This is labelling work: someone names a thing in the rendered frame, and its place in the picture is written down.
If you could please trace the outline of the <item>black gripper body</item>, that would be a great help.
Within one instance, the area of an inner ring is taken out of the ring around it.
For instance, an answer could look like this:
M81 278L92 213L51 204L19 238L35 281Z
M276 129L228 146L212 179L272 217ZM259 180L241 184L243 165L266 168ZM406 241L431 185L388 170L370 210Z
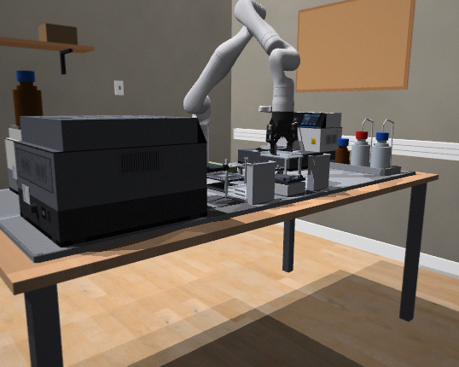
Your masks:
M278 135L282 127L286 127L286 130L282 133L281 137L287 137L287 127L290 126L292 129L291 121L293 121L294 112L275 112L272 111L272 120L276 126L275 134Z

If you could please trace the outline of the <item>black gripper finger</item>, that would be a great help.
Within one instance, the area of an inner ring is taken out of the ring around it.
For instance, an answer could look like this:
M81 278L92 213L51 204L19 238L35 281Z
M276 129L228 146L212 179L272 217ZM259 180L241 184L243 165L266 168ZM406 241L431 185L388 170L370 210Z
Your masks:
M270 143L270 154L271 155L276 155L276 143L278 139L281 138L282 133L286 130L286 127L282 127L279 134L275 134L275 125L267 125L267 130L266 130L266 142ZM275 139L275 140L274 140Z
M288 141L287 143L287 151L288 152L293 152L293 143L294 141L298 140L298 125L297 124L292 124L292 129L290 126L287 127L288 131L288 136L285 137ZM294 136L293 136L294 134Z

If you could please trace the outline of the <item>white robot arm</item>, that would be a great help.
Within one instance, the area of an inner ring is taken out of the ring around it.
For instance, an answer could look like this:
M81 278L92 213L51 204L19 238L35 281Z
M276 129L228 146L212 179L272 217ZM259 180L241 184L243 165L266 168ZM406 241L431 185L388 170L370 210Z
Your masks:
M219 45L202 74L183 101L185 111L197 118L206 139L206 162L209 163L209 124L211 120L210 90L219 83L235 64L240 53L254 36L270 56L270 71L274 84L272 106L259 106L259 112L294 112L294 81L284 71L299 67L299 52L283 41L264 21L266 9L254 0L239 0L235 17L244 26L230 40Z

